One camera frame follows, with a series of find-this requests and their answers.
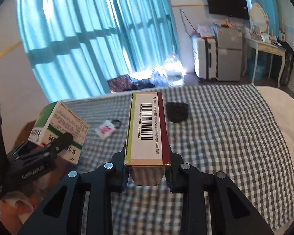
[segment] blue trash bin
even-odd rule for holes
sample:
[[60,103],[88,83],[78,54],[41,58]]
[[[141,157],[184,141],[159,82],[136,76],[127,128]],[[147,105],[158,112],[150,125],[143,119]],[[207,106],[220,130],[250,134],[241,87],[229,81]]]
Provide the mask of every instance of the blue trash bin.
[[[254,68],[255,68],[255,62],[252,60],[248,61],[248,75],[250,78],[253,78],[254,75]],[[262,76],[264,75],[266,66],[263,62],[257,61],[257,68],[256,68],[256,74],[255,74],[255,80],[260,80]]]

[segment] screw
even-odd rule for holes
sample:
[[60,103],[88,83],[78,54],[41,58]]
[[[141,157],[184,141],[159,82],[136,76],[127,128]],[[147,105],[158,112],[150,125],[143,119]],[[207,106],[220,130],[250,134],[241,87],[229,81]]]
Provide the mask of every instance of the screw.
[[224,179],[226,177],[226,174],[222,171],[217,172],[217,177],[220,179]]
[[77,176],[77,172],[75,170],[69,172],[70,178],[75,178]]
[[104,167],[105,167],[106,169],[112,169],[112,168],[113,168],[113,163],[106,163],[106,164],[104,165]]
[[183,164],[181,164],[181,168],[182,169],[190,169],[190,165],[188,164],[188,163],[183,163]]

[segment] black and white gingham fabric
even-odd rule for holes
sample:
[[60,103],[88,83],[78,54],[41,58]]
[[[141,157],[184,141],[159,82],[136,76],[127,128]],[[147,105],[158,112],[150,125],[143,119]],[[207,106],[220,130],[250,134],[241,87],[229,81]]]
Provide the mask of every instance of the black and white gingham fabric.
[[[164,103],[186,102],[189,118],[167,121],[169,143],[185,162],[202,172],[223,170],[273,230],[294,216],[294,173],[289,151],[274,117],[252,85],[204,85],[154,89]],[[89,172],[121,151],[126,139],[131,94],[68,102],[91,126],[78,164]],[[101,140],[104,120],[118,119],[117,133]],[[131,178],[122,194],[112,194],[114,234],[179,234],[182,194],[159,186],[136,186]],[[211,232],[208,218],[208,229]]]

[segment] yellow wall trim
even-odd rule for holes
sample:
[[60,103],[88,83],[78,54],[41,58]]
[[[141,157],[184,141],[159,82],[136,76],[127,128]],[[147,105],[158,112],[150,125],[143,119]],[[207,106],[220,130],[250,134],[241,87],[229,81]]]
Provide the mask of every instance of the yellow wall trim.
[[0,58],[2,58],[3,56],[5,56],[6,54],[8,54],[9,52],[11,52],[12,50],[16,49],[19,45],[21,45],[22,42],[18,42],[15,45],[9,47],[8,49],[6,49],[5,51],[0,53]]
[[206,4],[181,4],[181,5],[172,5],[173,8],[175,7],[208,7]]

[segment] wall-mounted black television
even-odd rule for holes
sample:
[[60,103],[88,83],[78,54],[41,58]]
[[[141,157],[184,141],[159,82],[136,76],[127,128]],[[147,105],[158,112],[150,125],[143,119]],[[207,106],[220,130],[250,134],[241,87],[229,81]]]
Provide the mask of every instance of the wall-mounted black television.
[[208,0],[210,14],[249,20],[246,0]]

